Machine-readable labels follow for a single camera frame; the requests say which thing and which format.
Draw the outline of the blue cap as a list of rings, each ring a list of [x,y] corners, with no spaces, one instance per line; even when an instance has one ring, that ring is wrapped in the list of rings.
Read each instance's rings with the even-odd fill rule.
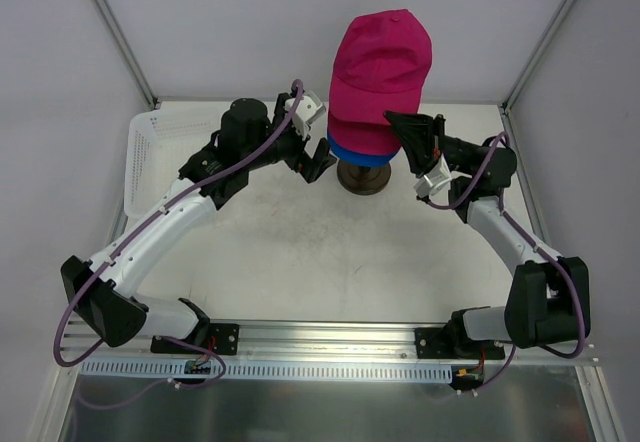
[[[327,140],[329,142],[330,150],[335,157],[341,161],[345,161],[356,166],[368,168],[382,167],[397,155],[397,152],[388,155],[370,155],[354,152],[340,146],[330,134],[327,134]]]

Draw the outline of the pink cap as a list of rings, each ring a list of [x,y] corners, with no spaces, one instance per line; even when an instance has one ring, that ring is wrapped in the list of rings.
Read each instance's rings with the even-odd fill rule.
[[[352,152],[382,156],[400,149],[400,142],[385,119],[377,122],[345,121],[329,113],[327,130],[340,147]]]
[[[413,112],[431,67],[431,38],[412,12],[358,16],[336,52],[330,113],[342,122],[383,124],[387,111]]]

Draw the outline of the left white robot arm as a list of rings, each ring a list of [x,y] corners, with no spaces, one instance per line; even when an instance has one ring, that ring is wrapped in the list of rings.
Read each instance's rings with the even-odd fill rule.
[[[120,347],[136,336],[174,338],[188,352],[203,349],[210,319],[194,302],[142,296],[138,288],[163,256],[192,229],[210,222],[249,183],[252,171],[284,163],[315,182],[336,159],[321,139],[313,154],[310,129],[325,112],[312,92],[278,96],[273,110],[253,98],[233,101],[210,140],[179,169],[169,190],[110,247],[61,267],[73,311],[100,342]]]

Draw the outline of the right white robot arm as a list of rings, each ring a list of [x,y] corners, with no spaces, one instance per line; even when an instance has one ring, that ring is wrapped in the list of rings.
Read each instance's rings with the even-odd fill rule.
[[[417,200],[453,211],[489,244],[511,274],[501,307],[461,309],[447,322],[445,339],[459,357],[483,342],[540,348],[563,359],[580,356],[590,333],[589,270],[565,257],[509,212],[505,191],[517,169],[509,136],[482,144],[445,133],[445,119],[388,111],[384,115],[416,176]]]

